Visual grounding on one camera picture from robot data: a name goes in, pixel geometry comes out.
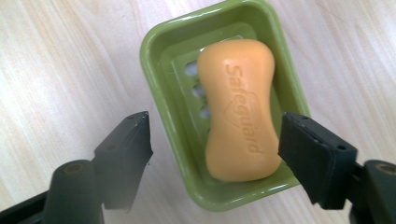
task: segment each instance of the orange soap bar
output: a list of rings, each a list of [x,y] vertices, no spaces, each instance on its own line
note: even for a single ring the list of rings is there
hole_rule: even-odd
[[[281,162],[270,111],[271,50],[257,40],[228,40],[206,47],[197,63],[210,109],[210,174],[223,181],[271,175]]]

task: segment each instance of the wood grain surface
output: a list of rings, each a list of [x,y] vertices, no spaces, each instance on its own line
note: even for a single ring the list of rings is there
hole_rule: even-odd
[[[185,190],[139,62],[156,24],[217,0],[0,2],[0,210],[48,189],[52,172],[148,110],[154,157],[133,210],[106,223],[348,223],[301,186],[224,213]],[[396,162],[396,2],[269,0],[312,117],[359,150]]]

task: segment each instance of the wooden table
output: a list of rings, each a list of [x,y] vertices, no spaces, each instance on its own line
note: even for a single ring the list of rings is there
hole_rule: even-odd
[[[295,187],[224,213],[185,190],[139,62],[154,25],[218,0],[12,1],[0,4],[0,210],[49,187],[59,165],[91,159],[126,116],[150,113],[154,157],[133,210],[107,223],[348,223]],[[395,163],[396,2],[269,0],[312,117]]]

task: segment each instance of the green soap dish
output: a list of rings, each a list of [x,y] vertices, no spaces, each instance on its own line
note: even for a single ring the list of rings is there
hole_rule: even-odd
[[[249,38],[274,53],[271,112],[279,134],[283,111],[309,116],[277,15],[261,0],[227,0],[155,26],[146,35],[140,60],[178,168],[193,200],[210,211],[226,211],[298,185],[285,163],[270,177],[241,183],[213,178],[205,166],[210,120],[200,115],[205,98],[194,96],[198,76],[186,74],[200,51],[225,39]]]

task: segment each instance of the table surface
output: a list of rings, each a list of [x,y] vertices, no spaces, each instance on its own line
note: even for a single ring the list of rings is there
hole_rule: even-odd
[[[154,157],[133,210],[107,223],[348,223],[350,204],[323,211],[301,186],[224,213],[198,207],[182,183],[139,62],[156,24],[201,1],[2,1],[0,210],[49,187],[59,165],[92,151],[126,116],[150,113]],[[395,163],[396,2],[269,0],[312,117],[359,150]]]

